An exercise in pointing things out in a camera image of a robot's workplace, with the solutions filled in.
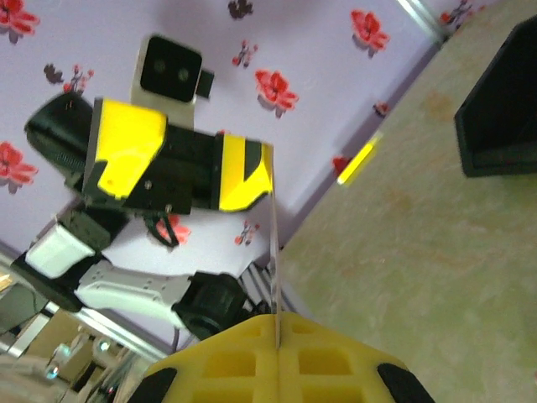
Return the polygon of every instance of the metal frame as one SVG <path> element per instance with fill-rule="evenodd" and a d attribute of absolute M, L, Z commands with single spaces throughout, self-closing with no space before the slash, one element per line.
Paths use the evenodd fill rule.
<path fill-rule="evenodd" d="M 450 32 L 443 27 L 438 18 L 429 10 L 421 0 L 397 0 L 397 3 L 422 28 L 437 45 L 442 46 L 450 36 Z"/>

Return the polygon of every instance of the black foam corner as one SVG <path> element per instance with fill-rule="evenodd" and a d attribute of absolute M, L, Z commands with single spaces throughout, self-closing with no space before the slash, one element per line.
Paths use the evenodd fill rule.
<path fill-rule="evenodd" d="M 455 116 L 468 177 L 537 172 L 537 16 L 518 24 Z"/>
<path fill-rule="evenodd" d="M 407 369 L 380 364 L 378 374 L 394 398 L 394 403 L 435 403 L 418 379 Z"/>

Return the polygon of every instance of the red flower pattern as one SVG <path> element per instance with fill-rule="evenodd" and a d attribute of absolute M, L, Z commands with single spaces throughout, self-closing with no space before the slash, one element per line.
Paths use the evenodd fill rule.
<path fill-rule="evenodd" d="M 60 84 L 63 82 L 63 73 L 61 71 L 58 71 L 55 69 L 54 65 L 46 65 L 45 69 L 49 72 L 49 74 L 52 77 L 49 77 L 47 73 L 45 72 L 45 76 L 47 77 L 47 80 L 49 80 L 50 84 Z M 93 69 L 90 69 L 86 71 L 86 74 L 84 74 L 84 71 L 82 70 L 82 66 L 79 64 L 73 65 L 73 76 L 71 77 L 69 82 L 64 83 L 63 90 L 64 92 L 77 92 L 79 94 L 84 93 L 84 90 L 86 89 L 87 82 L 95 75 L 95 71 Z"/>
<path fill-rule="evenodd" d="M 444 24 L 448 24 L 451 20 L 451 15 L 447 12 L 440 14 L 440 21 Z"/>
<path fill-rule="evenodd" d="M 356 39 L 366 46 L 370 46 L 376 52 L 386 49 L 386 44 L 389 42 L 390 37 L 380 30 L 380 21 L 378 21 L 374 13 L 352 10 L 351 21 Z"/>
<path fill-rule="evenodd" d="M 170 214 L 169 224 L 174 229 L 174 234 L 179 241 L 179 244 L 187 243 L 188 237 L 191 234 L 191 230 L 188 227 L 180 226 L 179 216 L 176 214 Z M 170 241 L 168 230 L 166 229 L 164 221 L 160 220 L 159 222 L 157 222 L 157 231 L 159 231 L 159 234 L 162 238 L 165 238 L 168 242 Z"/>
<path fill-rule="evenodd" d="M 23 153 L 7 141 L 0 143 L 0 178 L 13 181 L 17 185 L 30 185 L 38 169 L 23 162 Z"/>
<path fill-rule="evenodd" d="M 24 10 L 23 0 L 0 0 L 0 27 L 20 35 L 32 35 L 37 24 L 39 18 Z"/>
<path fill-rule="evenodd" d="M 347 165 L 349 165 L 349 162 L 351 162 L 351 159 L 343 156 L 332 158 L 332 166 L 334 167 L 334 172 L 336 172 L 336 175 L 341 175 Z"/>
<path fill-rule="evenodd" d="M 295 109 L 299 96 L 289 91 L 289 83 L 279 71 L 257 70 L 257 90 L 263 100 L 281 112 Z"/>
<path fill-rule="evenodd" d="M 389 105 L 386 102 L 377 102 L 373 105 L 375 113 L 381 118 L 385 118 L 389 112 Z"/>
<path fill-rule="evenodd" d="M 235 244 L 248 246 L 253 241 L 253 235 L 261 228 L 259 224 L 251 225 L 248 220 L 242 224 L 241 234 L 235 237 Z"/>

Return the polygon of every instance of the cable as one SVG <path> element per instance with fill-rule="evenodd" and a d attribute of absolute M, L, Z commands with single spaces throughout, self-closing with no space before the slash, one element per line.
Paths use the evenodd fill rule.
<path fill-rule="evenodd" d="M 171 342 L 171 353 L 177 353 L 177 348 L 179 346 L 179 329 L 177 327 L 174 328 L 174 341 Z"/>
<path fill-rule="evenodd" d="M 39 313 L 37 309 L 37 296 L 35 295 L 34 292 L 32 292 L 32 299 L 34 303 L 34 312 L 35 312 L 35 315 L 37 315 Z"/>
<path fill-rule="evenodd" d="M 169 221 L 168 214 L 148 214 L 143 218 L 143 220 L 145 222 L 146 228 L 149 230 L 149 233 L 153 235 L 153 237 L 161 244 L 167 246 L 168 248 L 175 248 L 176 246 L 179 246 L 179 240 L 175 236 L 175 232 L 171 226 L 171 222 Z M 157 229 L 157 226 L 160 221 L 163 222 L 169 239 L 166 239 L 166 237 L 162 235 Z"/>

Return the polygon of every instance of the floral wallpaper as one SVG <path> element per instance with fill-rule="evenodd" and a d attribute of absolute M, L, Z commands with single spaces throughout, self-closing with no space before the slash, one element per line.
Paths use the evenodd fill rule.
<path fill-rule="evenodd" d="M 23 153 L 8 141 L 0 143 L 0 186 L 6 186 L 14 195 L 22 186 L 34 183 L 38 169 L 24 162 Z"/>
<path fill-rule="evenodd" d="M 279 71 L 257 70 L 255 72 L 259 104 L 268 111 L 275 111 L 281 118 L 295 109 L 299 96 L 289 90 L 289 82 Z"/>
<path fill-rule="evenodd" d="M 335 180 L 334 156 L 358 152 L 437 50 L 396 0 L 0 0 L 1 243 L 23 252 L 73 197 L 26 141 L 29 117 L 62 92 L 127 102 L 150 33 L 199 50 L 214 71 L 196 129 L 274 145 L 282 244 Z M 180 244 L 171 251 L 133 219 L 106 254 L 157 274 L 236 275 L 269 251 L 269 211 L 261 201 L 238 214 L 170 216 Z M 164 222 L 155 229 L 172 238 Z"/>
<path fill-rule="evenodd" d="M 26 11 L 23 0 L 0 0 L 0 34 L 11 44 L 33 35 L 38 24 L 39 17 Z"/>
<path fill-rule="evenodd" d="M 423 0 L 438 24 L 449 32 L 457 31 L 469 18 L 500 0 Z"/>

